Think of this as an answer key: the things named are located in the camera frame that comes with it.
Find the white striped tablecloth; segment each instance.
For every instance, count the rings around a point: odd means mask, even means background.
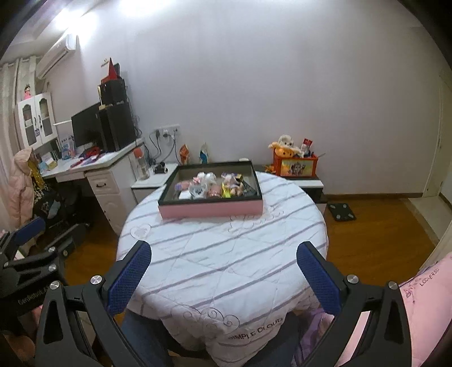
[[[152,261],[128,309],[160,319],[185,348],[206,348],[221,367],[240,367],[273,338],[288,312],[318,302],[296,261],[306,240],[326,257],[326,225],[311,198],[283,178],[257,172],[261,216],[162,220],[163,187],[130,213],[122,259],[137,240]]]

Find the silver screw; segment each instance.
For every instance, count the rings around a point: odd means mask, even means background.
[[[393,282],[392,280],[388,283],[388,286],[394,291],[399,288],[399,285],[396,282]]]
[[[94,275],[90,282],[91,284],[99,284],[102,281],[102,277],[100,275]]]
[[[355,274],[349,274],[349,275],[347,275],[347,282],[356,284],[359,282],[359,278]]]
[[[60,286],[60,282],[56,280],[56,281],[50,283],[49,287],[50,287],[50,289],[54,290],[54,289],[57,289],[59,286]]]

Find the pink box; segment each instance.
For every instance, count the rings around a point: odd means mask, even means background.
[[[241,174],[256,194],[233,198],[179,199],[179,192],[174,185],[193,179],[199,172],[213,172],[218,178],[223,172]],[[158,203],[160,215],[164,219],[261,215],[264,210],[262,192],[250,161],[179,166],[168,179]]]

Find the textured blue pad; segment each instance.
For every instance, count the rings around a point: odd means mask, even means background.
[[[30,223],[20,227],[14,235],[14,244],[21,246],[33,237],[46,230],[46,222],[41,217],[33,219]]]
[[[124,312],[130,297],[132,297],[150,263],[151,247],[143,242],[135,256],[124,267],[108,290],[107,312],[111,316]]]
[[[339,315],[342,308],[339,288],[304,243],[298,246],[297,263],[325,312]]]

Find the orange plush toy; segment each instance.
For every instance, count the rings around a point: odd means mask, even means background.
[[[275,150],[275,154],[281,158],[292,158],[295,154],[301,155],[301,149],[293,145],[293,139],[289,135],[281,135],[278,141],[268,146]]]

